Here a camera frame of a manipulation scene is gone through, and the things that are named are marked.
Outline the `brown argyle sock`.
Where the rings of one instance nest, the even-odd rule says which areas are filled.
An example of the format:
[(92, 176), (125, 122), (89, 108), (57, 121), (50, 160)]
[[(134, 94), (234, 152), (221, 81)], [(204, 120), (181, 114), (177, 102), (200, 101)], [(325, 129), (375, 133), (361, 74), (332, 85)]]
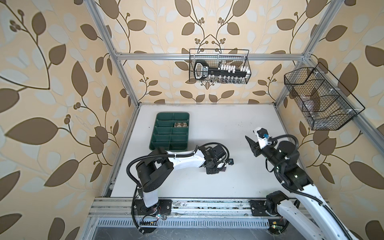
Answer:
[(174, 127), (175, 128), (187, 128), (188, 127), (188, 123), (186, 123), (186, 122), (176, 122), (174, 124)]

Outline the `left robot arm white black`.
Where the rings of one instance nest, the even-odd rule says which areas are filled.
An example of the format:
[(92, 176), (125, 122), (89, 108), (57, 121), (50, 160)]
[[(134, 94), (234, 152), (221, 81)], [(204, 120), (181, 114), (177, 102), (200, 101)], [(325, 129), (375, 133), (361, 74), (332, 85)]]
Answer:
[(131, 203), (134, 226), (143, 235), (151, 233), (159, 219), (171, 212), (172, 201), (160, 201), (158, 188), (172, 171), (205, 168), (206, 174), (214, 175), (233, 164), (228, 148), (216, 142), (178, 153), (159, 147), (146, 156), (132, 160), (126, 167), (126, 173), (136, 184)]

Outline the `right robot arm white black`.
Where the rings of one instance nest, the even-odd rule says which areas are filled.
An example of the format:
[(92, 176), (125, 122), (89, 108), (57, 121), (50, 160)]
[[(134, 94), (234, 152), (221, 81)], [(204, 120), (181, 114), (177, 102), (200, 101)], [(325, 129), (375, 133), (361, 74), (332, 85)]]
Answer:
[(294, 194), (310, 217), (306, 217), (282, 192), (266, 198), (266, 213), (280, 215), (307, 240), (355, 240), (356, 236), (342, 223), (326, 203), (309, 175), (297, 164), (299, 141), (293, 135), (271, 137), (264, 128), (254, 130), (258, 140), (247, 137), (255, 157), (262, 155), (273, 165), (272, 173), (282, 187)]

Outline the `green divided organizer tray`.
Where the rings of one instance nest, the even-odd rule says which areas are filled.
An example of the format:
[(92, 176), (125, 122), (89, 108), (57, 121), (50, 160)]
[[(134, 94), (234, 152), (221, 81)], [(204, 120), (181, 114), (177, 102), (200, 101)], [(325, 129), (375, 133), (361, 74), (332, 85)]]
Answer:
[[(188, 123), (187, 128), (175, 128), (176, 122)], [(157, 113), (149, 149), (164, 148), (171, 152), (188, 149), (190, 114), (187, 112)]]

